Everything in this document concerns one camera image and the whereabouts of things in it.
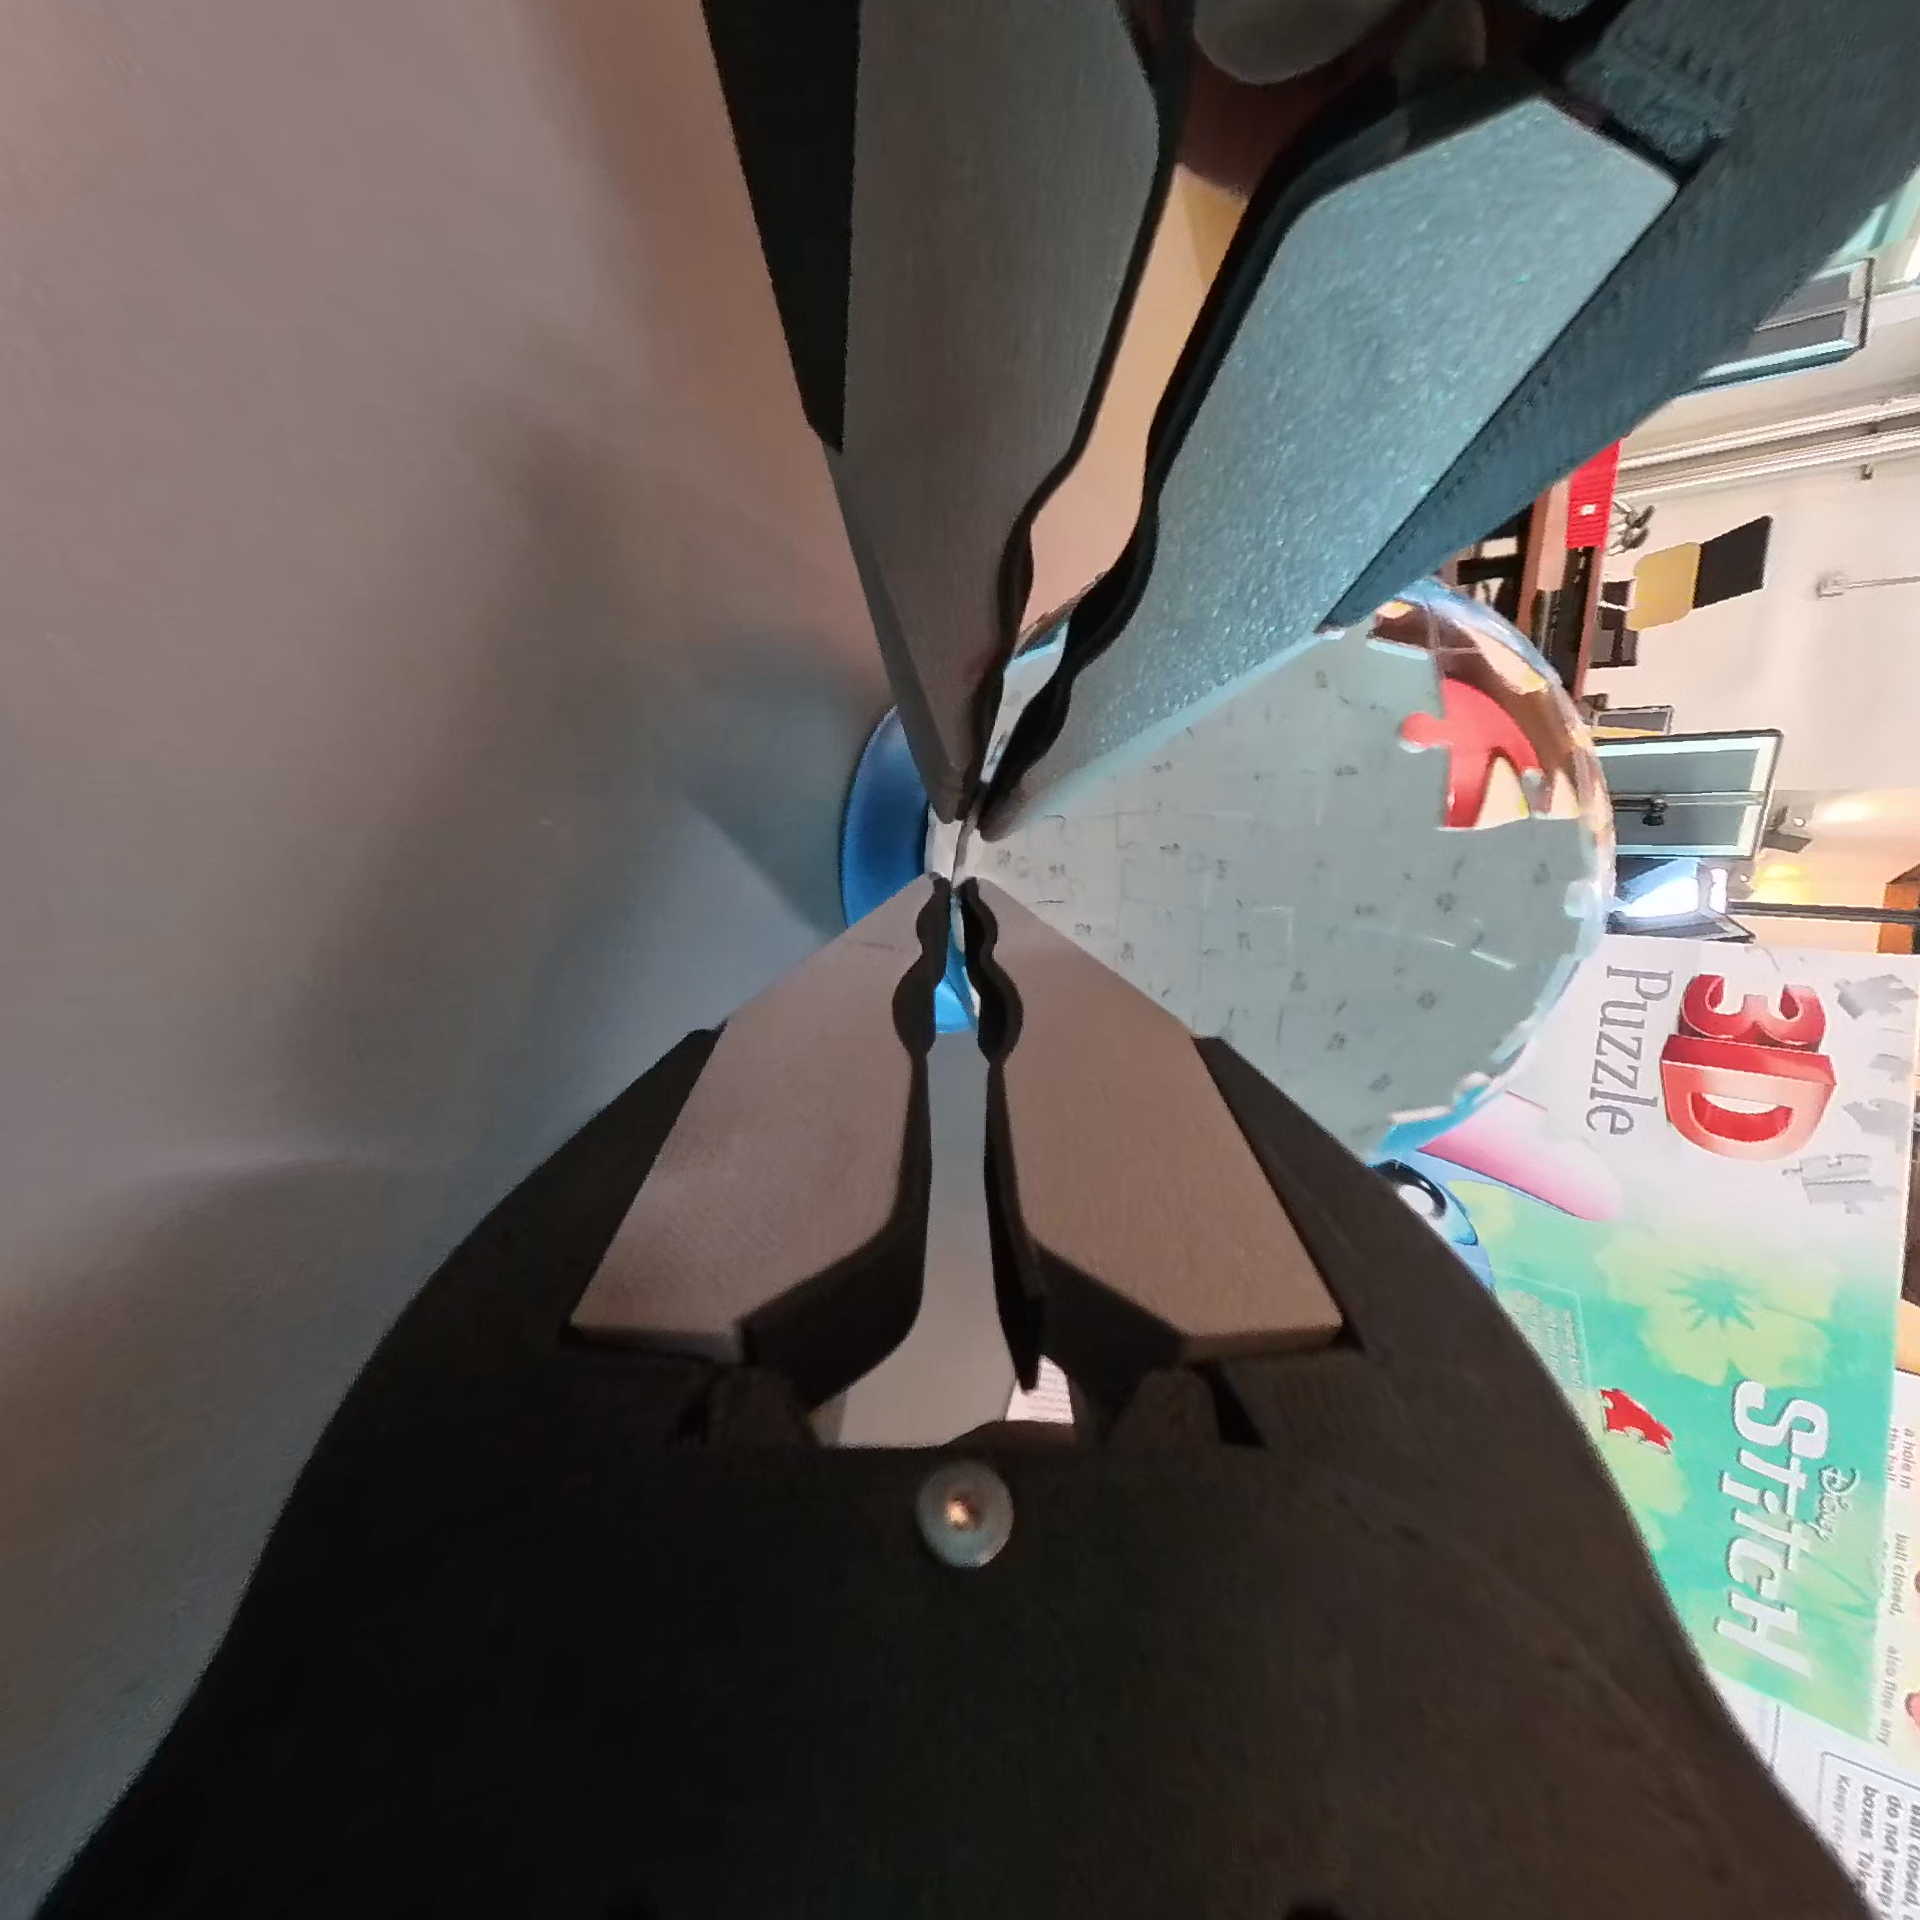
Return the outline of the blue plastic ball stand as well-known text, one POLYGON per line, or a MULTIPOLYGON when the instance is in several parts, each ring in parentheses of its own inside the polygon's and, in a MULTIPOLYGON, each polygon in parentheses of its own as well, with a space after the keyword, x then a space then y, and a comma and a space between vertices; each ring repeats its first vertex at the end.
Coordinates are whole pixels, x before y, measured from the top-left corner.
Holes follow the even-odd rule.
MULTIPOLYGON (((924 893, 928 869, 928 793, 896 708, 887 710, 861 747, 839 830, 839 893, 853 945, 887 945, 887 909, 900 896, 924 893)), ((979 1035, 979 997, 968 973, 961 902, 949 900, 942 983, 931 991, 937 1035, 979 1035)))

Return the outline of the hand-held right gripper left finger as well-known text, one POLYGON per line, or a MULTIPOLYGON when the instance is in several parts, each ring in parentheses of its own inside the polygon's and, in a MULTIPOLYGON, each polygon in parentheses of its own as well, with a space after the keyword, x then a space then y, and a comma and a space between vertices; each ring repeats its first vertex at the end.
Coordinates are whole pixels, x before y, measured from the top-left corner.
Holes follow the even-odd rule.
POLYGON ((753 1366, 807 1409, 899 1351, 924 1299, 949 937, 950 887, 917 877, 718 1029, 573 1336, 753 1366))

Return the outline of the colourful puzzle box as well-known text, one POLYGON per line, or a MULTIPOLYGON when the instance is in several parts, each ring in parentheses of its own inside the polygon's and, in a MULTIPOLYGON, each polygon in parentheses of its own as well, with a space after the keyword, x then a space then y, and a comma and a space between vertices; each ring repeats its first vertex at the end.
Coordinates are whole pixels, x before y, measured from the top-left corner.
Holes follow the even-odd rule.
POLYGON ((1703 1661, 1880 1692, 1915 959, 1608 934, 1504 1085, 1381 1173, 1588 1429, 1703 1661))

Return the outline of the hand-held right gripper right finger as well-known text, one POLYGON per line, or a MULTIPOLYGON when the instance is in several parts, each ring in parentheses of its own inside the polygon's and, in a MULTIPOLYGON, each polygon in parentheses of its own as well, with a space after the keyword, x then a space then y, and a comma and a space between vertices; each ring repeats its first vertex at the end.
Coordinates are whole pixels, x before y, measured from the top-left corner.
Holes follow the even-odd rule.
POLYGON ((1183 1022, 987 880, 959 889, 983 1180, 1022 1384, 1316 1353, 1340 1307, 1183 1022))

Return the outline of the grey framed light panel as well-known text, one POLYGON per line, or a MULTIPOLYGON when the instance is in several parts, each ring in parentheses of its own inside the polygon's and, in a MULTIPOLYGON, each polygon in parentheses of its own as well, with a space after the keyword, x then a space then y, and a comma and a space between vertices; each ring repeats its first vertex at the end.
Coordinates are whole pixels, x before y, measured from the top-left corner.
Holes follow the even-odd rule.
POLYGON ((1600 740, 1615 855, 1752 857, 1783 742, 1776 729, 1600 740))

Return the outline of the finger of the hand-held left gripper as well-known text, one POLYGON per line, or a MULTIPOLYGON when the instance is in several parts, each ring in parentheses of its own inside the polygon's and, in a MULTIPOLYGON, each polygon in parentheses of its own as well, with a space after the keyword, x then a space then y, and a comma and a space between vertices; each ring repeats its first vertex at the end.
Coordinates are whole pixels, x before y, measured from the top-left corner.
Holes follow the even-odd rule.
POLYGON ((1437 89, 1268 184, 1150 431, 1142 509, 1024 708, 976 827, 1289 661, 1667 212, 1673 171, 1537 89, 1437 89))
POLYGON ((1031 532, 1167 195, 1191 5, 856 9, 836 502, 928 803, 976 804, 1031 532))

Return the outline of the blue cartoon puzzle ball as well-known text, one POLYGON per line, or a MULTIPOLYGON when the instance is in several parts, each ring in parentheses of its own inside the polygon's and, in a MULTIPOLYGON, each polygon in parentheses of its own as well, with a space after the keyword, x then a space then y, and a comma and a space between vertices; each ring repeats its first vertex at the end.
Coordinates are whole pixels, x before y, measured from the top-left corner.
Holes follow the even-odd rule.
POLYGON ((1311 638, 1000 837, 928 827, 1361 1158, 1517 1068, 1600 942, 1613 811, 1500 613, 1424 581, 1311 638))

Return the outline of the white printed instruction sheet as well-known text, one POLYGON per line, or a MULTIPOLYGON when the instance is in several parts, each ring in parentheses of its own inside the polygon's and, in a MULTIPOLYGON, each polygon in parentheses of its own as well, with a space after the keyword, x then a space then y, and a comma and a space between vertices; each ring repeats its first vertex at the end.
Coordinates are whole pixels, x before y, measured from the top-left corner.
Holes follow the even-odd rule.
POLYGON ((1824 1718, 1713 1678, 1713 1686, 1776 1783, 1849 1871, 1880 1918, 1917 1916, 1917 1377, 1896 1372, 1889 1391, 1887 1577, 1867 1729, 1824 1718))

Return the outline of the yellow and black wall panel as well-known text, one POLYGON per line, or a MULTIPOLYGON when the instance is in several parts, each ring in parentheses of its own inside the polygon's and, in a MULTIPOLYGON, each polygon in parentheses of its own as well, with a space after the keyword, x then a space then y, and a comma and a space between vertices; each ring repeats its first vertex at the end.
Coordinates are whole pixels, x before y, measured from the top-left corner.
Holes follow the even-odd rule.
POLYGON ((1635 633, 1670 625, 1686 615, 1760 592, 1767 581, 1769 515, 1704 542, 1647 550, 1632 579, 1625 619, 1635 633))

